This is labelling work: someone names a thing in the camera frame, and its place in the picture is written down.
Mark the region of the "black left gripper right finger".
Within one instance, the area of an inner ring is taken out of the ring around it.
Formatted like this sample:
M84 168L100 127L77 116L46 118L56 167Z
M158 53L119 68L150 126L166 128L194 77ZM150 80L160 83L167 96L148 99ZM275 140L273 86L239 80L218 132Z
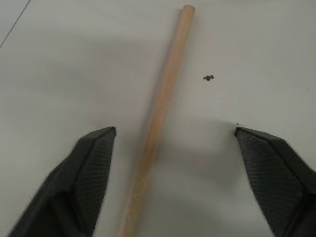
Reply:
M275 237L316 237L316 172L281 138L238 127L248 181Z

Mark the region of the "wooden chopstick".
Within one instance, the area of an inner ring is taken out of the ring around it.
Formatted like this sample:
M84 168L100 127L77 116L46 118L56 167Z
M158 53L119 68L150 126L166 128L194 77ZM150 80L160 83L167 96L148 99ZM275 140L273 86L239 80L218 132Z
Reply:
M120 224L116 237L134 236L137 220L142 207L142 201L146 192L147 182L149 180L149 174L160 143L169 101L178 78L178 73L193 24L194 14L195 7L192 5L183 6L173 41L167 55L160 85L156 92L139 165L126 202L126 214Z

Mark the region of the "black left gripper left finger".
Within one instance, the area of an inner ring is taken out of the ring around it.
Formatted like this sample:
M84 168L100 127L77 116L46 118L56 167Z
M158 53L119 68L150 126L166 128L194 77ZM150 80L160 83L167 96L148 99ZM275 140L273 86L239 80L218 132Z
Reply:
M7 237L93 237L110 173L115 127L81 137Z

